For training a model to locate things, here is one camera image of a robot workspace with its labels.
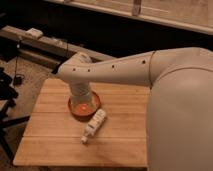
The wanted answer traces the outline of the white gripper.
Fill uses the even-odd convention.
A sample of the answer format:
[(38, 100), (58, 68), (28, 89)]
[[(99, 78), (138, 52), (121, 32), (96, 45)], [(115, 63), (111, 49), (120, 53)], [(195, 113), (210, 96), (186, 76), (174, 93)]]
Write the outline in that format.
[(70, 97), (75, 97), (78, 101), (85, 101), (91, 94), (91, 88), (88, 83), (70, 84)]

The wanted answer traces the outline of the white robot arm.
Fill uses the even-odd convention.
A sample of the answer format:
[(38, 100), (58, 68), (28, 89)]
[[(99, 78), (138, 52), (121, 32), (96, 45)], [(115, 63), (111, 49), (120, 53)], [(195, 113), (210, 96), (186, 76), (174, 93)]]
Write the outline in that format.
[(213, 51), (156, 50), (94, 63), (78, 52), (58, 77), (77, 97), (90, 82), (147, 86), (149, 171), (213, 171)]

